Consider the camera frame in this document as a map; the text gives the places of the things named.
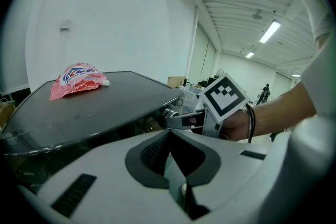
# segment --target black tabletop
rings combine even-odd
[[[8,155],[31,155],[73,145],[113,131],[180,97],[178,89],[134,72],[105,73],[108,87],[49,101],[54,81],[43,84],[17,108],[2,132]]]

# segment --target white sleeve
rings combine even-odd
[[[318,115],[336,115],[336,38],[332,31],[328,43],[301,75]]]

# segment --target fluorescent light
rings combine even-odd
[[[279,29],[281,26],[281,23],[277,21],[273,21],[269,29],[266,31],[266,33],[262,36],[262,38],[259,40],[261,43],[265,43],[275,32]]]
[[[246,58],[250,58],[254,55],[254,52],[250,52],[248,55],[246,55]]]

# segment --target black and white square marker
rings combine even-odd
[[[218,122],[241,109],[249,100],[245,91],[227,73],[211,83],[202,92],[202,98]]]

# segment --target ceiling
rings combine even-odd
[[[245,57],[291,75],[301,74],[317,47],[308,14],[300,0],[192,0],[199,7],[199,22],[221,52]],[[258,13],[261,19],[253,18]],[[278,31],[259,42],[273,20]]]

